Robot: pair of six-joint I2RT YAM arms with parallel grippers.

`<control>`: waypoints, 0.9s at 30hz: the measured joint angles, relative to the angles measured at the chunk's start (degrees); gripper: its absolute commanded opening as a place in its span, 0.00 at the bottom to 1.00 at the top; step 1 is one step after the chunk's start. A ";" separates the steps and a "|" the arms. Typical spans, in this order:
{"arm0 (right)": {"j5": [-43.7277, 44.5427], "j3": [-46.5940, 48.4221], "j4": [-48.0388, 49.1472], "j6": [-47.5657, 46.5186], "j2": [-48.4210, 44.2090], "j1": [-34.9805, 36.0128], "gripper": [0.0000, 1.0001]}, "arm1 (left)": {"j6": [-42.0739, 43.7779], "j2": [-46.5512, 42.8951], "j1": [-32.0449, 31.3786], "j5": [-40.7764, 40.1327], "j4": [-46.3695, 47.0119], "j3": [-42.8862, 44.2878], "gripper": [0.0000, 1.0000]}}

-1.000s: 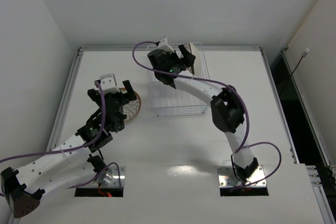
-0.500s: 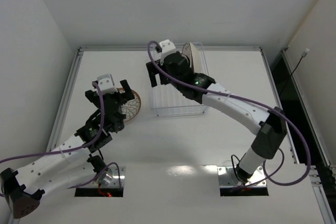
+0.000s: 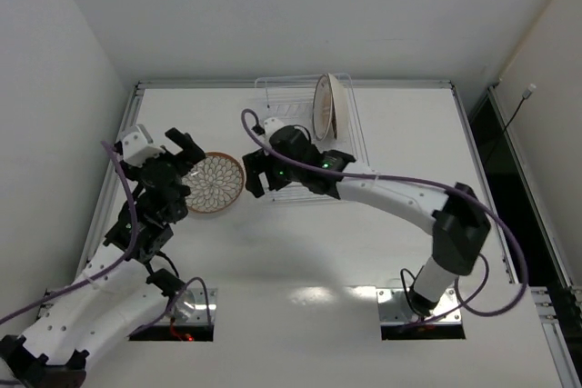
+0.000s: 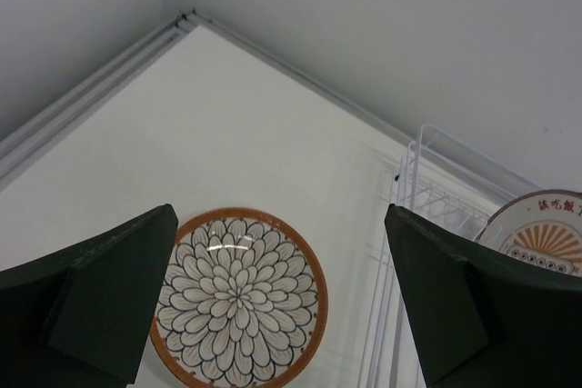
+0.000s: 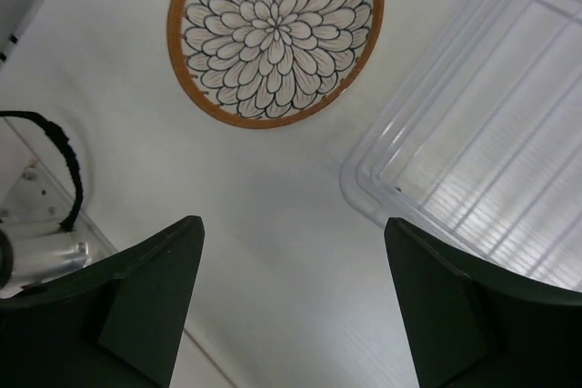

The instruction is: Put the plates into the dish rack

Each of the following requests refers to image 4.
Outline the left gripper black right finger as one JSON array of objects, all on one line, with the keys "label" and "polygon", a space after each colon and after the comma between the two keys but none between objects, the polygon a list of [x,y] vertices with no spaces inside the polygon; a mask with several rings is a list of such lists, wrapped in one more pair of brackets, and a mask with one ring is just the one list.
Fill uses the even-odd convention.
[{"label": "left gripper black right finger", "polygon": [[389,205],[385,228],[429,387],[578,387],[581,280]]}]

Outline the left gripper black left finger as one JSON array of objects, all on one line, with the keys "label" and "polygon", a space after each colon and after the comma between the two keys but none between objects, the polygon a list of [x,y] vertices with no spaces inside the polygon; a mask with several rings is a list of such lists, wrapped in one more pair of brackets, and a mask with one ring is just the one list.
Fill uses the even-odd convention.
[{"label": "left gripper black left finger", "polygon": [[135,382],[177,232],[163,204],[1,272],[4,387]]}]

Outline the orange sunburst glass plate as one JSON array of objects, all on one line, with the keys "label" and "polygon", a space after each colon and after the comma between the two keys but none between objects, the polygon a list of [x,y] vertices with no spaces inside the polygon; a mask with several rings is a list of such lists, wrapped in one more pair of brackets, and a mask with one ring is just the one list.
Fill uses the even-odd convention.
[{"label": "orange sunburst glass plate", "polygon": [[476,242],[556,273],[581,275],[581,194],[542,190],[495,212]]}]

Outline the flower pattern plate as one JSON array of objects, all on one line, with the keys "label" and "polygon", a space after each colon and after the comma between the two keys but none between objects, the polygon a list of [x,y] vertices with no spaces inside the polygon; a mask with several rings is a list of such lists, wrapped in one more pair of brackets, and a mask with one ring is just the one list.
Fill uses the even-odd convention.
[{"label": "flower pattern plate", "polygon": [[327,315],[306,240],[271,214],[226,207],[178,229],[150,339],[188,387],[283,387],[314,358]]}]

